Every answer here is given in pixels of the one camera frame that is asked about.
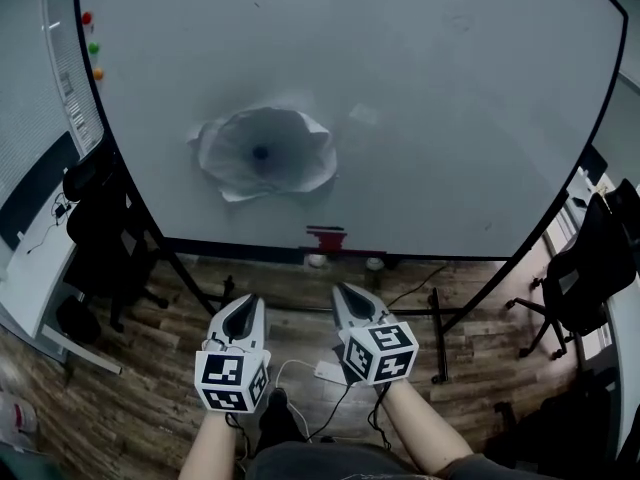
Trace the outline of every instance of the whiteboard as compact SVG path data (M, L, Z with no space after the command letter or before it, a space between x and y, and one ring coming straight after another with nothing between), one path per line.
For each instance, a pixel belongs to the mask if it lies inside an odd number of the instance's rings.
M624 29L610 0L80 0L108 124L169 238L509 257L589 141ZM223 200L194 126L311 95L338 176ZM365 109L360 112L354 109Z

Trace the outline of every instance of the black pants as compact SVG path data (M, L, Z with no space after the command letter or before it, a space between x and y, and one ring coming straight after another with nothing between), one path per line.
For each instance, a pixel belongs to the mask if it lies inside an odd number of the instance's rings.
M256 453L285 441L306 442L286 404L269 404L260 417L260 431Z

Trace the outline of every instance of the black chair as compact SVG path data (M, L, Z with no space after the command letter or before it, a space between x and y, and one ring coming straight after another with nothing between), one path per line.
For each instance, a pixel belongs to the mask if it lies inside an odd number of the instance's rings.
M549 326L553 326L560 342L552 358L562 357L567 353L565 342L574 334L586 336L606 323L604 302L629 286L635 276L622 225L602 197L594 194L574 244L551 259L544 280L533 282L533 287L542 284L544 306L521 298L507 302L507 308L520 304L544 316L540 332L528 349L520 350L520 357L536 348ZM572 336L565 339L560 324Z
M127 208L125 187L105 140L63 179L67 199L79 201L67 223L67 233L78 248L65 282L84 292L87 302L92 296L110 297L110 324L118 332L123 331L119 323L122 308L139 297L161 308L169 305L145 288L160 254L147 250L142 219L134 205ZM124 231L135 241L131 254L122 240Z

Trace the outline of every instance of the person's leg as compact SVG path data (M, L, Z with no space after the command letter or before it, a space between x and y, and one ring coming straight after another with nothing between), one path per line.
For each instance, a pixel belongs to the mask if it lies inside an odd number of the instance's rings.
M260 417L260 430L256 453L285 441L306 441L287 407L287 394L281 388L269 395L269 405Z

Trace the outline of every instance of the desk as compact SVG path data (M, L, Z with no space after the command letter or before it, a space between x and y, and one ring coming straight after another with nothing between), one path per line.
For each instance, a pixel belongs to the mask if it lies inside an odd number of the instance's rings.
M585 210L577 207L571 198L579 197L588 203L591 198L591 188L578 172L569 183L567 191L569 199L565 204L565 210L571 216L576 229L580 229ZM637 363L640 358L640 278L638 275L633 283L610 297L606 305L616 352L615 366L620 374L621 407L617 446L620 452L631 430L636 408L640 404L640 369Z
M0 282L0 304L31 338L42 334L87 361L119 374L119 366L89 352L46 323L46 314L54 310L52 306L57 306L54 295L60 289L75 251L75 243L67 234L66 220L47 232L55 222L51 216L51 208L56 195L61 191L62 185L59 185L42 206L14 251L7 266L7 278ZM40 242L42 245L28 254Z

